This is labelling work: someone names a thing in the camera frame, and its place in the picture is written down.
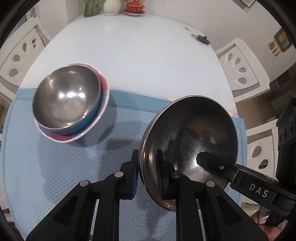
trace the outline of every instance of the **large metal bowl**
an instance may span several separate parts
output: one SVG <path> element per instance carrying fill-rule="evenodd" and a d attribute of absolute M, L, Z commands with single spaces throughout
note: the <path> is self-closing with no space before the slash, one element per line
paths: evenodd
<path fill-rule="evenodd" d="M 99 109 L 101 83 L 82 65 L 69 65 L 49 74 L 38 86 L 33 113 L 45 129 L 70 135 L 84 129 Z"/>
<path fill-rule="evenodd" d="M 196 162 L 199 152 L 207 151 L 236 163 L 237 133 L 227 111 L 216 101 L 203 96 L 180 98 L 162 109 L 147 127 L 140 146 L 139 171 L 151 198 L 161 207 L 175 211 L 174 200 L 162 200 L 158 193 L 155 151 L 161 149 L 165 161 L 191 180 L 215 181 L 227 186 Z"/>

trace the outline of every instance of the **black pot lid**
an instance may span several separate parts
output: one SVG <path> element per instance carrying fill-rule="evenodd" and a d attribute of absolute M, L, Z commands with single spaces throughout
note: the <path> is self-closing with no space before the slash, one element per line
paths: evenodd
<path fill-rule="evenodd" d="M 201 35 L 198 35 L 196 37 L 200 42 L 204 43 L 204 44 L 210 44 L 209 40 L 207 39 L 206 36 L 201 36 Z"/>

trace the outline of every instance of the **white table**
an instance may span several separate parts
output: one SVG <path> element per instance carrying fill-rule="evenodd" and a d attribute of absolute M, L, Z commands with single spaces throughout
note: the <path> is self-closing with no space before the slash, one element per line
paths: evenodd
<path fill-rule="evenodd" d="M 46 46 L 20 88 L 38 86 L 63 65 L 85 62 L 106 77 L 111 89 L 172 99 L 204 95 L 237 115 L 214 50 L 191 36 L 201 32 L 186 28 L 148 14 L 79 17 Z"/>

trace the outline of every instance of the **human hand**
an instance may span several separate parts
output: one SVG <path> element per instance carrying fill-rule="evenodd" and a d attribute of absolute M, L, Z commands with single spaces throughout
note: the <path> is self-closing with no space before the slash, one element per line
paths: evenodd
<path fill-rule="evenodd" d="M 258 220 L 258 211 L 255 212 L 252 216 L 251 219 L 257 223 Z M 261 228 L 264 233 L 267 235 L 269 241 L 274 241 L 277 236 L 281 233 L 281 230 L 278 229 L 277 227 L 273 226 L 265 226 L 265 225 L 259 225 L 259 228 Z"/>

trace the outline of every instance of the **metal screw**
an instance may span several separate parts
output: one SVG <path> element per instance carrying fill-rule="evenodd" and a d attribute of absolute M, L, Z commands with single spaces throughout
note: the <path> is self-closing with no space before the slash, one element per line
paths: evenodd
<path fill-rule="evenodd" d="M 114 176 L 116 177 L 122 177 L 123 176 L 123 172 L 115 172 Z"/>
<path fill-rule="evenodd" d="M 206 184 L 207 184 L 207 186 L 210 187 L 210 188 L 212 188 L 212 187 L 215 186 L 215 183 L 214 183 L 213 181 L 211 181 L 211 180 L 207 181 Z"/>
<path fill-rule="evenodd" d="M 89 182 L 88 182 L 88 180 L 83 180 L 83 181 L 81 181 L 79 184 L 80 184 L 80 186 L 82 186 L 82 187 L 86 187 L 86 186 L 89 184 Z"/>
<path fill-rule="evenodd" d="M 179 177 L 180 177 L 180 173 L 178 173 L 178 172 L 173 172 L 173 173 L 172 173 L 172 177 L 173 177 L 173 178 L 179 178 Z"/>

